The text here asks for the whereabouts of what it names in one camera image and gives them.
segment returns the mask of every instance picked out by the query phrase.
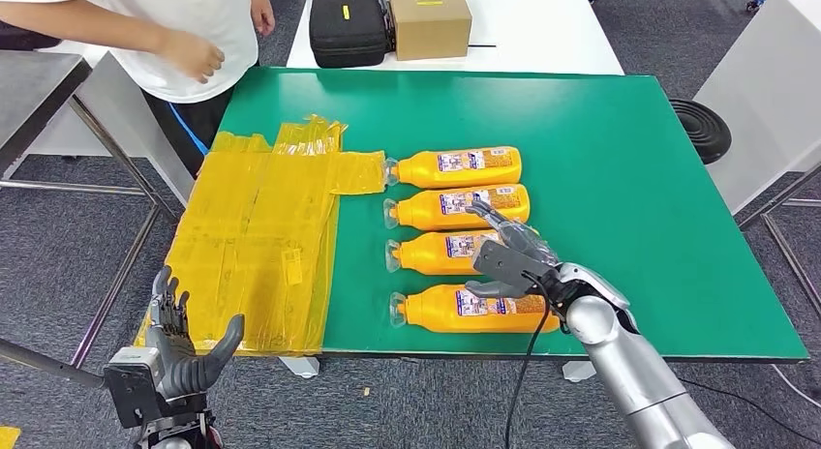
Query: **bottle label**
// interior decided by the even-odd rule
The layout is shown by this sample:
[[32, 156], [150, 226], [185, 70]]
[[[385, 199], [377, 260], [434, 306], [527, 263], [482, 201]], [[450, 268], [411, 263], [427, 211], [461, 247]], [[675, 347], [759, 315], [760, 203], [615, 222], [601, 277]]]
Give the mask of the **bottle label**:
[[513, 165], [510, 150], [506, 147], [439, 154], [438, 161], [440, 171], [480, 170]]
[[543, 314], [544, 298], [537, 295], [521, 299], [481, 299], [466, 289], [456, 290], [456, 313], [459, 316]]
[[474, 199], [483, 200], [495, 209], [512, 209], [521, 203], [515, 187], [502, 186], [467, 193], [442, 193], [439, 195], [441, 212], [444, 215], [464, 214]]
[[499, 241], [499, 234], [496, 231], [488, 231], [481, 234], [465, 234], [459, 236], [447, 236], [444, 238], [444, 245], [447, 249], [448, 257], [472, 257], [473, 251], [479, 247], [482, 238], [490, 238]]

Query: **gray carpet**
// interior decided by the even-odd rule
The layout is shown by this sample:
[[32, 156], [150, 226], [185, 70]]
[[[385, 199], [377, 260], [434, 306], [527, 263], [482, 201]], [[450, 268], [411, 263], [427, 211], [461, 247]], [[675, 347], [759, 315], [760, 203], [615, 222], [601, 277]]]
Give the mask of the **gray carpet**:
[[[599, 0], [595, 11], [627, 72], [659, 74], [670, 95], [689, 97], [744, 28], [748, 17], [740, 9], [746, 1]], [[284, 65], [303, 2], [273, 0], [277, 29], [260, 43], [264, 65]], [[159, 182], [150, 166], [140, 166]], [[107, 159], [64, 163], [34, 156], [15, 177], [130, 185]], [[821, 182], [807, 193], [821, 195]], [[139, 197], [1, 190], [0, 337], [69, 359], [146, 210]], [[777, 217], [821, 284], [818, 211], [790, 209]], [[133, 337], [172, 233], [160, 219], [92, 350], [89, 369], [98, 370]], [[756, 225], [747, 239], [810, 354], [821, 352], [821, 321], [766, 229]], [[325, 359], [321, 366], [318, 377], [305, 380], [276, 359], [234, 359], [210, 397], [228, 447], [502, 446], [517, 363]], [[821, 368], [814, 362], [782, 369], [821, 398]], [[821, 410], [792, 394], [768, 366], [677, 364], [675, 370], [749, 397], [821, 438]], [[129, 434], [119, 429], [106, 393], [5, 361], [0, 376], [0, 425], [23, 429], [18, 448], [125, 447]], [[691, 391], [740, 448], [815, 447], [741, 401]], [[532, 364], [528, 372], [513, 441], [518, 448], [633, 447], [597, 379], [570, 384], [561, 379], [560, 364], [546, 362]]]

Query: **cardboard box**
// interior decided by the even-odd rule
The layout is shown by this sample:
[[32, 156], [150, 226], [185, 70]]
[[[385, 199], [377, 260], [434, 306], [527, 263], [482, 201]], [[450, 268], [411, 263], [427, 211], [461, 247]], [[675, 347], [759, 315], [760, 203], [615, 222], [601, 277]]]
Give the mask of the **cardboard box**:
[[465, 0], [390, 0], [398, 60], [464, 57], [471, 35]]

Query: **blue cable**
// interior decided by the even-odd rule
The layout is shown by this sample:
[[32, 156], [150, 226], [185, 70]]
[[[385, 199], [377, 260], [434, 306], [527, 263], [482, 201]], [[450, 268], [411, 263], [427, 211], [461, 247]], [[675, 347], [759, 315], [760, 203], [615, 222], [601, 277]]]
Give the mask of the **blue cable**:
[[205, 154], [208, 154], [208, 148], [205, 147], [205, 144], [203, 144], [202, 141], [199, 140], [197, 135], [195, 135], [194, 132], [192, 132], [191, 129], [188, 128], [188, 125], [185, 123], [185, 120], [182, 119], [179, 112], [177, 112], [177, 109], [176, 107], [174, 107], [174, 104], [168, 103], [168, 106], [171, 107], [171, 112], [177, 118], [177, 122], [179, 122], [182, 129], [185, 130], [186, 133], [188, 133], [188, 136], [191, 137], [191, 141], [194, 142], [194, 145], [197, 147], [197, 149], [199, 149], [199, 152], [202, 153], [203, 156]]

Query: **bottle cap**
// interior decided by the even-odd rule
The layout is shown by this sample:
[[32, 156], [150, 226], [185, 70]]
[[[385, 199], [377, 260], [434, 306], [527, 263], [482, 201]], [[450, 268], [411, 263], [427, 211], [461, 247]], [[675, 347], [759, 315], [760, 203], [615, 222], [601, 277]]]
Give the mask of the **bottle cap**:
[[388, 272], [393, 273], [402, 268], [401, 250], [402, 245], [392, 239], [385, 243], [385, 267]]
[[390, 326], [399, 328], [408, 323], [405, 317], [406, 299], [408, 298], [398, 292], [394, 292], [390, 295]]
[[387, 229], [395, 228], [399, 224], [399, 208], [395, 200], [386, 199], [382, 203], [382, 214]]
[[387, 186], [399, 183], [399, 163], [396, 159], [387, 158], [384, 164], [384, 181]]

